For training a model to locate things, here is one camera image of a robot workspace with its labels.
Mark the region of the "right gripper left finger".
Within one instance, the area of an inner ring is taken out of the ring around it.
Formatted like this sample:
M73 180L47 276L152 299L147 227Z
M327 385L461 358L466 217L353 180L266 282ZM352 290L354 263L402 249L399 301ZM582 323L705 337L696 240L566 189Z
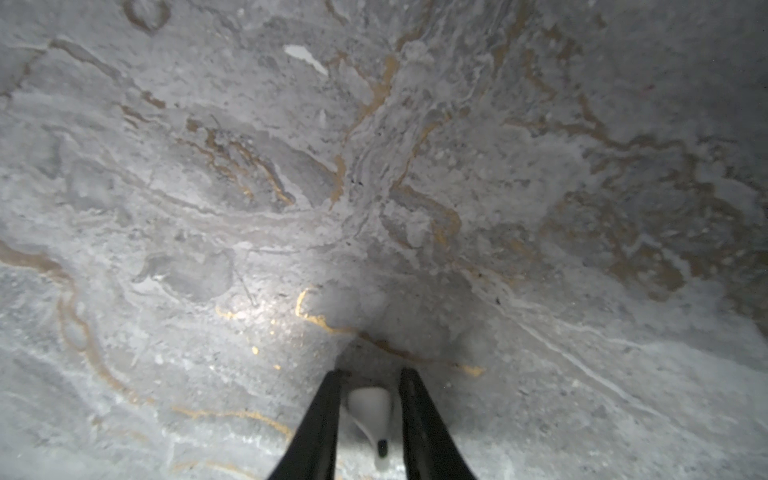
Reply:
M269 480L333 480L344 373L328 372Z

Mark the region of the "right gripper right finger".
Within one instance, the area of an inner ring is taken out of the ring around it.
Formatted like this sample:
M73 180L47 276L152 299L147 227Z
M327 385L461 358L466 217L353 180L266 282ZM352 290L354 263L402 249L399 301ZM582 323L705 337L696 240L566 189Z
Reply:
M418 371L403 368L398 390L407 478L475 480Z

